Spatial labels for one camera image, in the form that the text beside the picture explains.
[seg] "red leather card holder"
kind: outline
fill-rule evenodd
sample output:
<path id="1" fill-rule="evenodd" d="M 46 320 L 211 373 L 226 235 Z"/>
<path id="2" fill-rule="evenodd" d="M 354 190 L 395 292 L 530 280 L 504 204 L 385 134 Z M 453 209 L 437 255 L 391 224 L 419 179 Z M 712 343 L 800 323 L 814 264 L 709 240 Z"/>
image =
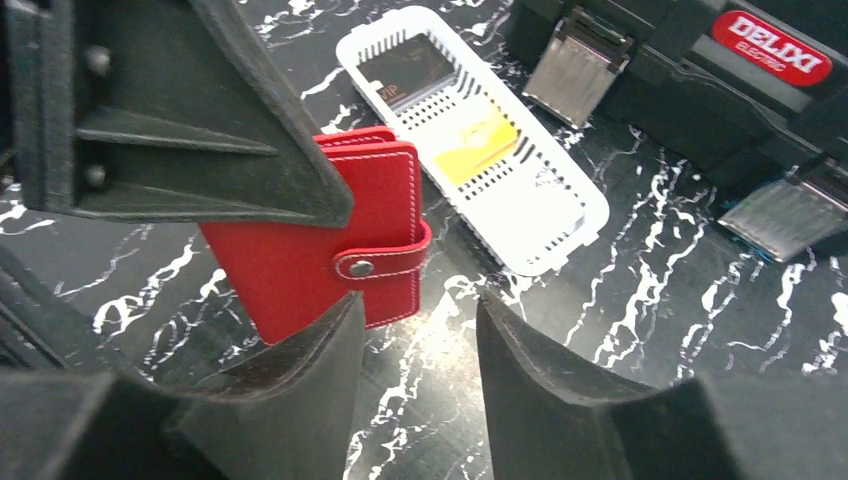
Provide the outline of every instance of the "red leather card holder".
<path id="1" fill-rule="evenodd" d="M 315 140 L 354 196 L 347 227 L 204 223 L 200 228 L 262 339 L 277 343 L 350 290 L 364 292 L 368 327 L 415 314 L 431 232 L 421 220 L 412 144 L 373 127 Z"/>

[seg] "delixi logo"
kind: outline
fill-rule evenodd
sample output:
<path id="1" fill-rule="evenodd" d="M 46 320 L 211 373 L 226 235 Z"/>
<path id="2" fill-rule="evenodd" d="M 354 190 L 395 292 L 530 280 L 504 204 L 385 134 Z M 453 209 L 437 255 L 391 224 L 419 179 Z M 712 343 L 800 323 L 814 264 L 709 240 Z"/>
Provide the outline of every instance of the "delixi logo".
<path id="1" fill-rule="evenodd" d="M 827 55 L 741 10 L 722 14 L 713 38 L 737 55 L 797 87 L 821 82 L 833 70 Z"/>

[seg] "marble countertop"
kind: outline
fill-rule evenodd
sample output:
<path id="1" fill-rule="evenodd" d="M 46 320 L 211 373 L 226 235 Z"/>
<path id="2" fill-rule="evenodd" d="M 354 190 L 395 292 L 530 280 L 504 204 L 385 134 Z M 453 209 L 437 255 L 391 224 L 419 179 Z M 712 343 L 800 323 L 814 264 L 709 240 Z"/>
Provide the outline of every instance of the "marble countertop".
<path id="1" fill-rule="evenodd" d="M 239 0 L 326 132 L 377 124 L 338 66 L 352 27 L 410 2 Z M 526 72 L 503 50 L 510 2 L 419 1 L 438 11 L 509 86 Z M 530 107 L 610 202 L 600 238 L 562 269 L 523 278 L 481 267 L 461 220 L 429 182 L 434 241 L 422 309 L 367 333 L 346 478 L 490 478 L 475 353 L 477 293 L 489 284 L 531 325 L 652 385 L 703 372 L 836 374 L 848 368 L 846 258 L 769 264 L 713 221 L 716 191 L 627 125 L 575 132 Z M 27 211 L 0 198 L 0 242 L 85 321 L 41 326 L 75 367 L 76 329 L 139 373 L 185 384 L 262 348 L 194 225 L 125 225 Z"/>

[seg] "white slotted tray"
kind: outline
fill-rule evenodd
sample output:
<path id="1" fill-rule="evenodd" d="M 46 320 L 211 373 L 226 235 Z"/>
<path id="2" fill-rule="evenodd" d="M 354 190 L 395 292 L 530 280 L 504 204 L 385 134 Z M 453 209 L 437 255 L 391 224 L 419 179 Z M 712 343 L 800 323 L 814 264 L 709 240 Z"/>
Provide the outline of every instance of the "white slotted tray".
<path id="1" fill-rule="evenodd" d="M 424 33 L 454 64 L 456 80 L 396 114 L 358 66 Z M 410 6 L 354 28 L 336 56 L 359 93 L 397 136 L 416 145 L 421 165 L 475 235 L 506 268 L 525 276 L 563 266 L 568 255 L 598 238 L 609 204 L 589 177 L 521 101 L 439 15 Z M 425 140 L 440 115 L 484 95 L 512 123 L 515 152 L 459 187 L 433 160 Z"/>

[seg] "white stitching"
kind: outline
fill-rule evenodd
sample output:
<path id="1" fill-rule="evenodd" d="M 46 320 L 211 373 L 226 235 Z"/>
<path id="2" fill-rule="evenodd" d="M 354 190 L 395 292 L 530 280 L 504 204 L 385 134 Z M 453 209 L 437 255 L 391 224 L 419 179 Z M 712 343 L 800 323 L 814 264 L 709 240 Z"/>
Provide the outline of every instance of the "white stitching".
<path id="1" fill-rule="evenodd" d="M 418 303 L 418 302 L 416 302 L 416 298 L 415 298 L 416 297 L 415 285 L 416 285 L 415 278 L 413 278 L 412 279 L 412 285 L 411 285 L 412 288 L 410 289 L 410 293 L 412 294 L 411 297 L 410 297 L 410 301 L 412 302 L 412 309 L 411 310 L 409 310 L 406 313 L 403 313 L 401 315 L 396 315 L 396 316 L 389 318 L 389 319 L 386 319 L 386 320 L 380 320 L 378 322 L 374 322 L 371 325 L 368 325 L 368 328 L 382 327 L 383 325 L 392 323 L 395 320 L 400 320 L 402 318 L 406 318 L 406 317 L 413 315 L 416 312 L 416 310 L 418 310 L 418 308 L 415 308 L 415 304 Z"/>
<path id="2" fill-rule="evenodd" d="M 370 258 L 370 257 L 396 257 L 396 256 L 398 256 L 398 255 L 412 255 L 412 254 L 418 253 L 418 252 L 420 252 L 420 251 L 422 251 L 422 250 L 426 250 L 428 246 L 429 246 L 429 245 L 422 245 L 422 246 L 420 246 L 420 247 L 418 247 L 418 248 L 416 248 L 416 249 L 414 249 L 414 250 L 407 250 L 407 251 L 405 251 L 405 252 L 386 252 L 386 253 L 353 253 L 353 254 L 350 254 L 350 255 L 345 255 L 345 256 L 343 256 L 342 258 L 340 258 L 340 259 L 336 260 L 336 265 L 335 265 L 335 267 L 336 267 L 336 273 L 338 273 L 338 274 L 339 274 L 339 276 L 341 276 L 341 277 L 343 277 L 343 278 L 346 278 L 346 279 L 348 279 L 348 280 L 368 280 L 368 279 L 371 279 L 371 278 L 382 278 L 382 277 L 391 277 L 391 276 L 394 276 L 394 275 L 403 275 L 403 274 L 405 274 L 405 273 L 409 273 L 409 272 L 411 272 L 411 271 L 413 271 L 413 270 L 418 270 L 418 268 L 421 266 L 421 264 L 422 264 L 422 263 L 424 263 L 424 259 L 421 259 L 421 262 L 420 262 L 418 265 L 416 265 L 415 267 L 410 268 L 410 269 L 407 269 L 407 270 L 404 270 L 404 271 L 402 271 L 402 272 L 381 273 L 381 274 L 379 274 L 379 275 L 368 275 L 368 276 L 365 276 L 365 277 L 348 277 L 347 275 L 345 275 L 344 273 L 342 273 L 342 271 L 341 271 L 341 266 L 342 266 L 342 264 L 343 264 L 345 261 L 347 261 L 347 260 L 352 260 L 352 259 L 356 259 L 356 258 Z"/>
<path id="3" fill-rule="evenodd" d="M 358 156 L 353 156 L 353 157 L 342 157 L 342 158 L 339 158 L 339 159 L 336 159 L 336 160 L 333 160 L 333 161 L 365 160 L 365 159 L 368 159 L 368 158 L 393 157 L 393 156 L 397 156 L 397 155 L 405 156 L 407 158 L 407 162 L 408 162 L 408 165 L 409 165 L 409 172 L 408 172 L 409 173 L 409 218 L 410 218 L 409 243 L 412 244 L 412 243 L 415 243 L 415 237 L 416 237 L 416 233 L 417 233 L 417 230 L 418 230 L 418 228 L 417 228 L 418 219 L 415 216 L 415 161 L 413 160 L 413 155 L 411 153 L 397 153 L 397 152 L 394 152 L 394 153 L 391 153 L 391 154 L 377 153 L 377 154 L 372 154 L 372 155 L 358 155 Z M 374 254 L 369 254 L 369 255 L 373 256 L 373 255 L 410 254 L 410 253 L 420 252 L 421 249 L 424 249 L 424 248 L 427 248 L 427 245 L 424 245 L 423 247 L 418 247 L 418 250 L 415 250 L 413 252 L 403 252 L 403 253 L 393 253 L 393 254 L 376 254 L 376 253 L 374 253 Z M 336 262 L 336 272 L 338 272 L 339 275 L 341 275 L 344 278 L 350 278 L 350 277 L 347 277 L 344 274 L 342 274 L 341 271 L 339 270 L 341 261 L 342 261 L 342 259 L 339 259 L 339 261 Z M 404 273 L 409 273 L 409 272 L 415 271 L 417 269 L 418 268 L 416 267 L 416 268 L 413 268 L 412 270 L 408 270 L 406 272 L 400 272 L 400 273 L 395 273 L 395 274 L 383 274 L 382 276 L 402 275 Z M 362 280 L 365 280 L 367 278 L 379 278 L 379 276 L 375 275 L 375 276 L 372 276 L 372 277 L 363 277 Z M 375 322 L 374 324 L 371 325 L 370 328 L 378 327 L 380 325 L 385 325 L 385 324 L 391 323 L 395 320 L 400 320 L 401 318 L 405 318 L 405 317 L 408 317 L 409 315 L 412 315 L 416 310 L 415 305 L 418 303 L 416 301 L 415 284 L 416 284 L 415 275 L 410 275 L 410 278 L 409 278 L 409 293 L 410 293 L 410 301 L 412 302 L 412 305 L 410 307 L 411 310 L 409 312 L 407 312 L 403 315 L 400 315 L 400 316 L 392 317 L 388 320 L 381 320 L 381 321 Z"/>
<path id="4" fill-rule="evenodd" d="M 382 137 L 370 136 L 370 137 L 358 137 L 358 138 L 349 138 L 347 140 L 339 140 L 336 142 L 330 143 L 321 143 L 322 147 L 338 147 L 339 145 L 350 145 L 351 143 L 366 143 L 372 140 L 384 140 Z"/>

